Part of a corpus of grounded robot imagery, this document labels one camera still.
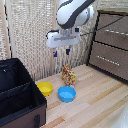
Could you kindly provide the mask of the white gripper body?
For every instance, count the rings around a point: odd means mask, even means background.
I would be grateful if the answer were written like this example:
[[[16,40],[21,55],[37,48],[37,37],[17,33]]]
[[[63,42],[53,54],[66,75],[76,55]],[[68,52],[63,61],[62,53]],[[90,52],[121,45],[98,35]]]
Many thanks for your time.
[[[51,30],[46,37],[49,48],[75,45],[79,42],[79,28]]]

